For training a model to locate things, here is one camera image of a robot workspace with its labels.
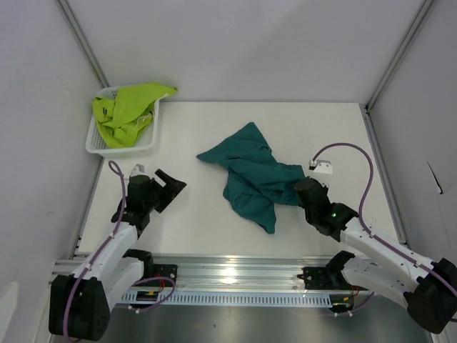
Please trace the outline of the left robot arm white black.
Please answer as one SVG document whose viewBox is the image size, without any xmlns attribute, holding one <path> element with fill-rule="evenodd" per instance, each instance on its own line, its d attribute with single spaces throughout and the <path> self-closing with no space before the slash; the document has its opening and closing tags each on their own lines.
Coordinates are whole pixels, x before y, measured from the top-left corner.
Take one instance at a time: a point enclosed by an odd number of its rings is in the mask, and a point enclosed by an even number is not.
<svg viewBox="0 0 457 343">
<path fill-rule="evenodd" d="M 151 213 L 162 213 L 185 187 L 186 182 L 161 169 L 149 177 L 141 166 L 122 180 L 121 200 L 106 238 L 77 268 L 51 282 L 51 334 L 96 342 L 106 332 L 112 310 L 132 286 L 156 282 L 176 288 L 175 277 L 156 273 L 152 253 L 134 245 L 149 225 Z"/>
</svg>

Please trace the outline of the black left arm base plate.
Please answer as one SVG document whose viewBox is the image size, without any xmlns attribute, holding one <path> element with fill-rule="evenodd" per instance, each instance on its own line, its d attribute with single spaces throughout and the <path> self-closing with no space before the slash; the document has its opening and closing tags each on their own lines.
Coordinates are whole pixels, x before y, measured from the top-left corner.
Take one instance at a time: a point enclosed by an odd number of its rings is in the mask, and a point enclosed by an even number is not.
<svg viewBox="0 0 457 343">
<path fill-rule="evenodd" d="M 146 276 L 144 279 L 153 277 L 168 277 L 176 281 L 178 275 L 178 266 L 176 264 L 155 264 L 152 268 L 146 270 Z M 145 287 L 172 287 L 170 281 L 167 280 L 155 280 L 149 281 L 144 284 Z"/>
</svg>

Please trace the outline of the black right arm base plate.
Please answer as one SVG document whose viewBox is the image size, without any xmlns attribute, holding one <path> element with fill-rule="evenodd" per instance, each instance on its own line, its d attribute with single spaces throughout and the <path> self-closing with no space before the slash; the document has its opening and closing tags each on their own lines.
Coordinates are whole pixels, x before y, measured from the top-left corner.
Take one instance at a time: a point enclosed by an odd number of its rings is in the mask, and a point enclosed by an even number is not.
<svg viewBox="0 0 457 343">
<path fill-rule="evenodd" d="M 308 290 L 351 290 L 341 272 L 326 267 L 304 267 L 296 277 Z"/>
</svg>

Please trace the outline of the teal green shorts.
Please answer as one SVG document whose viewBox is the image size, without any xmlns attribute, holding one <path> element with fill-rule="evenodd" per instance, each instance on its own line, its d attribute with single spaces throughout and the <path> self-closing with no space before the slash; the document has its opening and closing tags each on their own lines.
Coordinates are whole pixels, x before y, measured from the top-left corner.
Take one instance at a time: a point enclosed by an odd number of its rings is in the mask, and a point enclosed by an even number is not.
<svg viewBox="0 0 457 343">
<path fill-rule="evenodd" d="M 277 204 L 299 205 L 293 187 L 305 178 L 303 167 L 277 161 L 253 122 L 196 158 L 228 172 L 224 199 L 240 217 L 256 223 L 267 234 L 276 232 Z"/>
</svg>

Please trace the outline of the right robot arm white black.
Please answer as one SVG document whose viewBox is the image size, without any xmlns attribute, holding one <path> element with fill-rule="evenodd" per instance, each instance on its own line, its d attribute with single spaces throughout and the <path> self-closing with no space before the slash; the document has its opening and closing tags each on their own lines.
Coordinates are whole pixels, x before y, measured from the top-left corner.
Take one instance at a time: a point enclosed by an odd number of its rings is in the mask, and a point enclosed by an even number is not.
<svg viewBox="0 0 457 343">
<path fill-rule="evenodd" d="M 360 286 L 402 306 L 423 329 L 440 334 L 456 315 L 456 265 L 421 256 L 365 228 L 356 211 L 328 199 L 327 187 L 306 177 L 295 187 L 306 221 L 319 233 L 363 253 L 346 251 L 329 263 L 326 280 L 334 288 Z"/>
</svg>

